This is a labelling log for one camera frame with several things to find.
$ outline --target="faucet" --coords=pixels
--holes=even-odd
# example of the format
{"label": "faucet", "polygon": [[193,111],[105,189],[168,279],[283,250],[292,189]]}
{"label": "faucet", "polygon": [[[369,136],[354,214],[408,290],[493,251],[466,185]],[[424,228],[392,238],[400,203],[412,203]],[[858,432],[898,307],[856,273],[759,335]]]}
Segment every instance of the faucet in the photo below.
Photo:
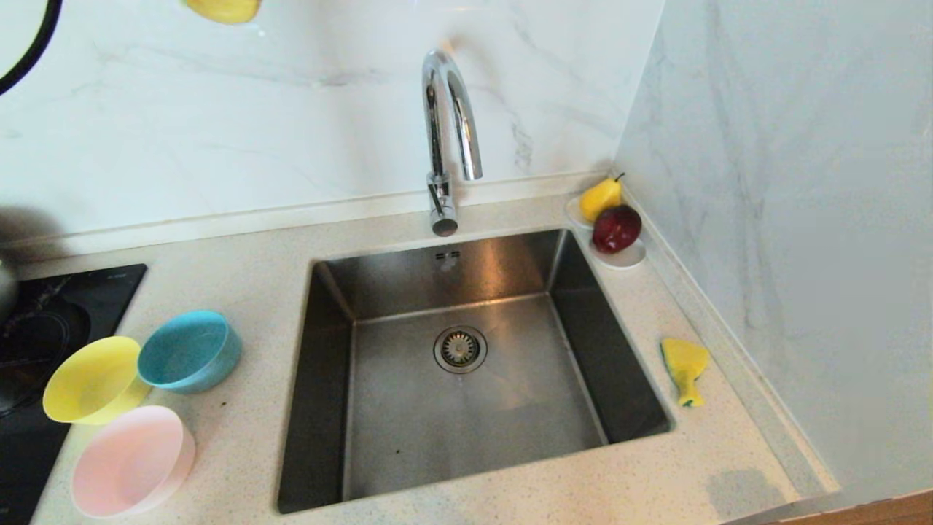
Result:
{"label": "faucet", "polygon": [[421,69],[422,93],[425,96],[427,146],[431,149],[431,171],[427,191],[431,197],[431,230],[446,237],[457,231],[457,208],[453,202],[451,174],[444,170],[445,144],[440,132],[438,92],[446,92],[453,108],[453,124],[460,141],[460,160],[464,180],[482,178],[480,143],[473,124],[473,108],[467,86],[453,59],[442,50],[431,50]]}

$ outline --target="sink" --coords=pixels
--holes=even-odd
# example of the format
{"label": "sink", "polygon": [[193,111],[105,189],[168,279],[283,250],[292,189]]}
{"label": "sink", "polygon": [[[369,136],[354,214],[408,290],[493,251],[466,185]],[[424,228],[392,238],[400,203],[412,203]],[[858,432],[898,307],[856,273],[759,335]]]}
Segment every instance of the sink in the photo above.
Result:
{"label": "sink", "polygon": [[567,230],[316,262],[278,507],[669,430]]}

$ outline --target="plastic bowl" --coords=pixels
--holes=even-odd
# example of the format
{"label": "plastic bowl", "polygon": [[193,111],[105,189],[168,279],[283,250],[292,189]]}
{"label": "plastic bowl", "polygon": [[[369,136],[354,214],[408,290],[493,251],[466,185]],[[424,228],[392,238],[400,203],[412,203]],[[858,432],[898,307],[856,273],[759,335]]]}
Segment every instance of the plastic bowl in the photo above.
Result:
{"label": "plastic bowl", "polygon": [[136,373],[139,343],[106,337],[75,352],[52,374],[42,408],[62,423],[103,425],[139,406],[152,390]]}
{"label": "plastic bowl", "polygon": [[77,460],[75,506],[91,518],[146,512],[181,487],[194,452],[194,437],[171,409],[127,412],[95,435]]}
{"label": "plastic bowl", "polygon": [[240,346],[224,316],[210,310],[188,312],[149,337],[139,354],[139,375],[160,389],[204,391],[233,371]]}

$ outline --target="yellow pear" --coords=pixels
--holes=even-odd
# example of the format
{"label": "yellow pear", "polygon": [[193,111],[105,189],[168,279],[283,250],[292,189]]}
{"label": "yellow pear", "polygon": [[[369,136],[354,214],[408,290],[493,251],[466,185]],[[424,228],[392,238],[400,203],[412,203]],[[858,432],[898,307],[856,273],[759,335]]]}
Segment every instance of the yellow pear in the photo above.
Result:
{"label": "yellow pear", "polygon": [[185,0],[188,7],[206,19],[220,23],[244,23],[253,20],[260,0]]}
{"label": "yellow pear", "polygon": [[596,222],[596,218],[604,210],[613,206],[622,205],[622,183],[619,179],[607,178],[580,195],[580,213],[589,222]]}

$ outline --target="yellow bowl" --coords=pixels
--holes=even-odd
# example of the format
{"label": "yellow bowl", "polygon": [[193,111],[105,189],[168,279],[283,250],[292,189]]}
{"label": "yellow bowl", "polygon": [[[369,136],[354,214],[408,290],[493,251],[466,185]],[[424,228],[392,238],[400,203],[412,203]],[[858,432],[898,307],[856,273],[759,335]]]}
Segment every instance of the yellow bowl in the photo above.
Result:
{"label": "yellow bowl", "polygon": [[139,351],[139,343],[117,336],[75,352],[46,385],[46,415],[62,423],[103,425],[137,407],[152,389],[136,371]]}

